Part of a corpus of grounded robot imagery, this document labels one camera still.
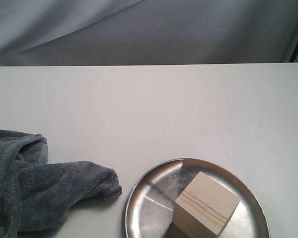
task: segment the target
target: stainless steel plate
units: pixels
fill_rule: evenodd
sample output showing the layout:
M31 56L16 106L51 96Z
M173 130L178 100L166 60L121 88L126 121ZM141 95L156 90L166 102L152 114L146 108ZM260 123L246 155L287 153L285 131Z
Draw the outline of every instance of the stainless steel plate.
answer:
M270 237L264 212L242 181L210 162L176 159L154 167L134 187L125 214L127 238L187 238L171 223L173 204L199 171L211 176L241 199L221 238Z

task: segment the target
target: towel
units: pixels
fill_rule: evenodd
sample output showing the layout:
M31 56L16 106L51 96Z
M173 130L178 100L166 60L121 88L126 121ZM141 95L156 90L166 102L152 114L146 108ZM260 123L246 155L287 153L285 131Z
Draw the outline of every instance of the towel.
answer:
M42 135L0 130L0 238L46 238L73 206L114 201L115 171L88 161L47 164Z

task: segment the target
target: wooden block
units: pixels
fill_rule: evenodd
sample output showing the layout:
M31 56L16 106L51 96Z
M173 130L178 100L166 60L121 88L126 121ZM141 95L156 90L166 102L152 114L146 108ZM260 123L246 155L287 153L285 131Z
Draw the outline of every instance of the wooden block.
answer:
M199 172L176 199L172 221L190 238L217 238L239 201L235 194Z

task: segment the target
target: white table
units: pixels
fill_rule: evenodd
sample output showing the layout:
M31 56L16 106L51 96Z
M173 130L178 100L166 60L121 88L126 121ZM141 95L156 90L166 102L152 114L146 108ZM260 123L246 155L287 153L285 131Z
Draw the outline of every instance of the white table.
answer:
M272 237L298 237L298 63L2 67L0 128L43 134L50 163L116 170L119 200L74 210L57 238L123 237L134 184L181 157L233 172L257 196Z

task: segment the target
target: wood grain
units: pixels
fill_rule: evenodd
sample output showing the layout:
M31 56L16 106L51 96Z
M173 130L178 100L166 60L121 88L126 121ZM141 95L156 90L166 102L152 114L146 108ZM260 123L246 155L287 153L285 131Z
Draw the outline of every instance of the wood grain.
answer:
M240 199L199 172L175 201L173 223L190 238L219 237Z

